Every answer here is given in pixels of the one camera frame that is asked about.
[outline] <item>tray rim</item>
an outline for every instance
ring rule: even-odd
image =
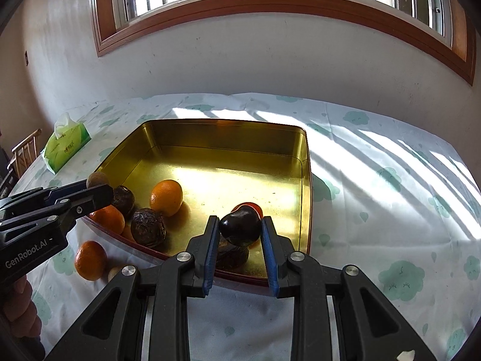
[[[144,129],[146,126],[148,126],[152,122],[161,122],[161,121],[168,121],[168,122],[173,122],[177,121],[179,124],[203,124],[203,125],[214,125],[218,122],[238,122],[239,124],[242,123],[256,123],[256,124],[263,124],[263,125],[270,125],[272,127],[277,126],[277,128],[289,128],[289,129],[282,129],[282,130],[295,130],[298,129],[299,132],[305,137],[305,143],[306,143],[306,152],[307,152],[307,162],[309,165],[309,186],[311,189],[311,194],[310,194],[310,202],[309,202],[309,228],[308,228],[308,235],[307,235],[307,248],[306,248],[306,253],[309,254],[311,250],[311,226],[312,226],[312,170],[311,170],[311,154],[309,152],[309,142],[307,140],[307,132],[304,128],[297,126],[297,125],[286,125],[286,124],[278,124],[278,123],[273,123],[273,122],[266,122],[266,121],[246,121],[242,119],[224,119],[224,118],[165,118],[165,119],[150,119],[148,121],[143,122],[139,126],[137,126],[132,132],[130,132],[108,155],[107,157],[102,160],[102,162],[97,166],[95,171],[98,171],[98,169],[102,166],[102,164],[112,155],[114,152],[136,131]],[[97,228],[98,230],[106,233],[110,237],[116,239],[119,242],[124,243],[125,245],[135,248],[136,250],[139,250],[140,252],[149,255],[151,257],[160,259],[160,260],[167,260],[171,258],[173,255],[168,255],[156,250],[152,250],[151,248],[142,246],[138,243],[134,243],[123,236],[112,232],[111,230],[108,230],[101,224],[93,221],[88,215],[85,215],[82,217],[82,220],[88,225],[88,226],[93,226]],[[245,275],[245,274],[238,274],[238,273],[232,273],[230,271],[225,271],[225,270],[219,270],[215,269],[214,276],[218,278],[223,278],[223,279],[229,279],[230,281],[234,282],[242,282],[246,283],[249,285],[256,285],[256,286],[263,286],[263,287],[268,287],[268,279],[267,278],[262,278],[262,277],[255,277],[251,275]]]

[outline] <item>tablecloth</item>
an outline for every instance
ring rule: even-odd
[[[226,118],[307,131],[313,179],[310,254],[321,264],[359,266],[438,360],[449,360],[481,315],[481,195],[453,147],[390,117],[323,101],[264,94],[176,94],[102,101],[71,110],[92,140],[57,175],[41,158],[13,193],[86,178],[138,125],[160,118]],[[85,240],[112,261],[147,262],[99,238],[82,221],[69,246],[28,274],[50,351],[95,295],[74,268]],[[214,286],[189,299],[193,360],[282,361],[290,357],[293,301]]]

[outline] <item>metal screw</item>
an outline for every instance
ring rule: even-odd
[[[177,254],[177,260],[179,262],[187,262],[189,259],[191,259],[191,255],[188,252],[179,252]]]
[[[299,251],[294,251],[290,255],[290,259],[295,260],[296,262],[301,262],[302,260],[304,260],[304,258],[305,258],[304,254]]]
[[[359,274],[359,269],[356,266],[348,266],[346,267],[346,274],[355,277]]]
[[[129,276],[129,275],[132,275],[135,273],[135,266],[131,266],[131,265],[128,265],[128,266],[125,266],[123,269],[122,269],[122,274],[124,276]]]

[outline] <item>dark purple fruit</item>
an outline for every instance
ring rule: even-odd
[[[230,244],[224,237],[220,237],[216,269],[236,269],[246,263],[248,258],[248,247],[237,247],[236,245]]]
[[[229,243],[248,247],[261,236],[261,219],[254,208],[242,205],[221,219],[219,231]]]
[[[134,213],[130,230],[135,241],[145,247],[156,247],[165,239],[162,216],[150,208],[139,209]]]
[[[115,206],[117,210],[127,217],[131,210],[134,208],[135,197],[125,186],[117,186],[114,189],[114,199],[112,200],[112,206]]]

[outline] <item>golden tray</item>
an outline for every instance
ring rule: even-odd
[[[86,221],[115,239],[165,260],[202,234],[210,215],[222,218],[242,202],[255,202],[270,215],[279,235],[309,253],[311,166],[306,132],[290,125],[222,119],[162,119],[135,129],[100,164],[112,186],[124,185],[136,205],[149,207],[152,188],[164,179],[182,186],[184,203],[165,219],[167,236],[155,249],[143,247]],[[262,247],[249,259],[216,276],[267,286]]]

